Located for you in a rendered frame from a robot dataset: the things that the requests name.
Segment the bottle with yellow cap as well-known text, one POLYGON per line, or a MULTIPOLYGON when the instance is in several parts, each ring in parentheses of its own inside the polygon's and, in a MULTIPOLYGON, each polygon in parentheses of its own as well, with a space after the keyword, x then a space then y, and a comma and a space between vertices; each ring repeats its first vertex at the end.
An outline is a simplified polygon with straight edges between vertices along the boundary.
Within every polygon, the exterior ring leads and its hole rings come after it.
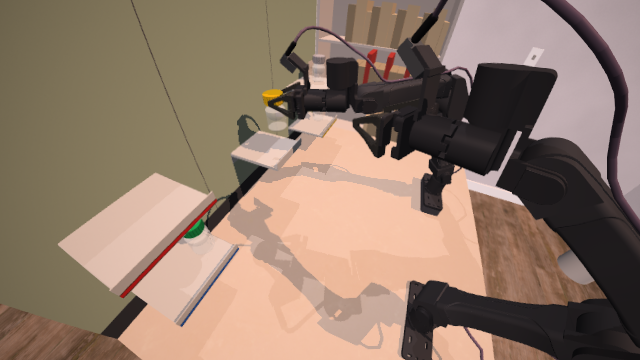
MULTIPOLYGON (((274 98, 277 98, 283 95, 283 92, 281 90, 274 89, 274 90, 265 91, 263 92, 262 95, 263 95, 264 104, 266 105, 265 113, 266 113, 268 128, 274 132, 283 131, 287 127, 286 116, 280 113, 279 111, 268 107, 268 103, 267 103, 269 100, 272 100, 274 98)), ((284 101, 280 101, 280 102, 274 103, 274 105, 285 109, 283 102, 284 101)))

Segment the clear bottle with grey cap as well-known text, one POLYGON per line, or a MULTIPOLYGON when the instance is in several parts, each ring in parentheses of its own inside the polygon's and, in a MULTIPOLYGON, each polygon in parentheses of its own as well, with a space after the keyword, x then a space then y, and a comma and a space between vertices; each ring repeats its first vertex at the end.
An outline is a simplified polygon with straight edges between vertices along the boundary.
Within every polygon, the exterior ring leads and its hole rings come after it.
POLYGON ((312 80, 314 82, 323 82, 325 73, 325 55, 314 54, 312 66, 312 80))

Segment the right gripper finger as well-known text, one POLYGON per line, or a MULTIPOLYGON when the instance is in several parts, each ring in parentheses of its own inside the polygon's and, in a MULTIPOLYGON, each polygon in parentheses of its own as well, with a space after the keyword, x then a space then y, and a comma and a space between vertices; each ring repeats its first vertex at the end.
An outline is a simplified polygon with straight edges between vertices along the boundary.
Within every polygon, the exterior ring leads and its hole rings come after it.
POLYGON ((292 109, 291 93, 292 92, 289 92, 289 93, 286 93, 284 95, 281 95, 281 96, 279 96, 277 98, 269 100, 267 103, 268 103, 268 107, 270 107, 270 108, 272 108, 274 110, 277 110, 280 113, 284 114, 285 116, 289 117, 290 119, 294 120, 295 117, 296 117, 296 114, 295 114, 295 112, 293 112, 293 109, 292 109), (280 102, 280 101, 284 101, 284 100, 286 100, 288 102, 289 111, 274 105, 274 103, 277 103, 277 102, 280 102), (290 109, 290 106, 291 106, 291 109, 290 109))
POLYGON ((288 91, 290 91, 290 90, 293 90, 293 89, 295 90, 295 88, 297 87, 297 85, 301 85, 301 83, 300 83, 300 82, 296 82, 296 83, 294 83, 294 84, 292 84, 292 85, 288 86, 287 88, 282 89, 281 91, 282 91, 282 92, 283 92, 283 94, 284 94, 284 93, 286 93, 286 92, 288 92, 288 91))

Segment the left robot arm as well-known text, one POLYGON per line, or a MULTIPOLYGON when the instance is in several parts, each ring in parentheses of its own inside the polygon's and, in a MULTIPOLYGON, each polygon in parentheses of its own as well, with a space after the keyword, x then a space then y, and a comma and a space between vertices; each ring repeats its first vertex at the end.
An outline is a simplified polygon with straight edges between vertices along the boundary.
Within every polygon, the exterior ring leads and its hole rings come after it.
POLYGON ((566 242, 607 299, 528 304, 468 293, 447 282, 412 280, 403 359, 432 360, 433 330, 451 325, 516 341, 558 360, 640 360, 639 229, 575 143, 527 140, 557 77, 549 68, 478 64, 463 115, 469 123, 445 137, 445 160, 485 176, 499 170, 521 131, 495 186, 516 195, 535 220, 543 219, 566 242))

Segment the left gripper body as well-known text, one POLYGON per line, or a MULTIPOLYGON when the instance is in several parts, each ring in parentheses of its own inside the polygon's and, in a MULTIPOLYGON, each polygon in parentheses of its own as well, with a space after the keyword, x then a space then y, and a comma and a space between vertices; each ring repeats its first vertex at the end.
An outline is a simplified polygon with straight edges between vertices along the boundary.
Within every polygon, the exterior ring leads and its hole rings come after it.
POLYGON ((417 150, 446 161, 445 152, 450 144, 444 139, 446 136, 452 138, 464 122, 437 115, 439 103, 435 101, 446 65, 441 64, 430 45, 414 46, 412 50, 424 68, 419 105, 406 106, 382 116, 379 147, 390 144, 394 127, 398 136, 396 146, 391 148, 391 158, 399 161, 417 150))

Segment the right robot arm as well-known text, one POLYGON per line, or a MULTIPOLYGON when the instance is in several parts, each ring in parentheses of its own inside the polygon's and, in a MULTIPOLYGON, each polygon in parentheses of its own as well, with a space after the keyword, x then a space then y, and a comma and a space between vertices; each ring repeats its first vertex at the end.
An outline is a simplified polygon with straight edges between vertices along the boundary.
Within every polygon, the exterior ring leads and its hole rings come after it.
MULTIPOLYGON (((355 113, 363 114, 383 112, 386 106, 420 98, 423 81, 422 77, 416 80, 389 83, 374 81, 358 85, 358 62, 354 58, 344 57, 326 60, 326 76, 327 87, 330 88, 327 90, 326 99, 322 99, 322 102, 326 102, 326 111, 345 113, 351 104, 355 113), (335 91, 336 89, 341 91, 335 91)), ((465 78, 457 74, 452 75, 451 72, 441 74, 436 96, 436 103, 439 103, 437 115, 461 121, 468 98, 465 78)), ((433 174, 423 175, 424 206, 442 211, 441 190, 447 184, 451 184, 455 165, 431 156, 428 168, 433 174)))

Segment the clear bottle with green cap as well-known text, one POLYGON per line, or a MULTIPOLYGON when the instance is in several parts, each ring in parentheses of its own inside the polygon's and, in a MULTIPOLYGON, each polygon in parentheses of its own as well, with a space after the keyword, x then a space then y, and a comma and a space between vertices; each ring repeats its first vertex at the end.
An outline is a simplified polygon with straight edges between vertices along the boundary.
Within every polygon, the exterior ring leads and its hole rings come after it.
POLYGON ((184 240, 198 255, 210 252, 215 245, 215 240, 202 218, 184 236, 184 240))

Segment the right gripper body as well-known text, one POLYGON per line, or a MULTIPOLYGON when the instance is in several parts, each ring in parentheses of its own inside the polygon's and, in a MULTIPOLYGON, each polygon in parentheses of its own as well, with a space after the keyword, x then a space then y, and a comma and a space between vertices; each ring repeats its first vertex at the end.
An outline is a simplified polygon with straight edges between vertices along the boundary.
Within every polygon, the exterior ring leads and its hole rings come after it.
POLYGON ((292 109, 293 112, 297 112, 298 119, 304 120, 308 111, 327 112, 326 102, 322 102, 322 99, 326 99, 328 89, 310 89, 309 64, 306 64, 295 53, 292 53, 288 60, 303 73, 304 78, 304 85, 297 85, 291 93, 292 109), (297 103, 300 104, 300 107, 299 104, 297 106, 297 103))

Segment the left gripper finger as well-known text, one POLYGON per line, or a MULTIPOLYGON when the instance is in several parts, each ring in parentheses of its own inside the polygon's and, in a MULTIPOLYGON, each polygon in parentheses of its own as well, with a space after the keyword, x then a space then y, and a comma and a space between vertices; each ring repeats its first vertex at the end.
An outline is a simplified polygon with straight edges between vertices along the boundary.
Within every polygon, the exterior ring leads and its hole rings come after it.
POLYGON ((411 101, 407 101, 407 102, 403 102, 403 103, 399 103, 399 104, 395 104, 395 105, 391 105, 391 106, 386 106, 386 107, 384 107, 383 113, 384 112, 391 113, 391 111, 399 110, 399 109, 404 108, 405 106, 408 106, 408 105, 411 105, 413 107, 418 107, 418 103, 419 103, 419 99, 415 99, 415 100, 411 100, 411 101))
POLYGON ((386 114, 388 114, 388 112, 354 118, 352 120, 353 128, 364 139, 370 151, 376 158, 380 158, 385 155, 386 146, 383 148, 379 147, 379 133, 380 133, 381 118, 383 115, 386 115, 386 114), (367 124, 367 123, 373 123, 373 125, 376 126, 376 137, 377 137, 376 141, 362 127, 360 127, 360 124, 367 124))

